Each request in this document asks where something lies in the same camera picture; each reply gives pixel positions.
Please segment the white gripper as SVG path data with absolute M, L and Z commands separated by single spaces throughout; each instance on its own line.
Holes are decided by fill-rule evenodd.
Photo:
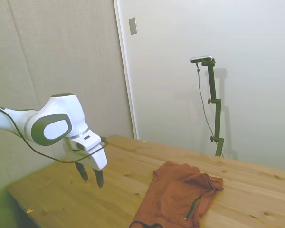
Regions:
M 88 165 L 93 168 L 96 182 L 99 188 L 104 185 L 104 175 L 102 169 L 107 165 L 107 157 L 104 150 L 105 143 L 101 142 L 89 151 L 72 149 L 69 143 L 63 141 L 63 149 L 66 156 L 76 162 L 76 168 L 84 181 L 88 180 L 88 174 L 84 168 L 84 165 Z

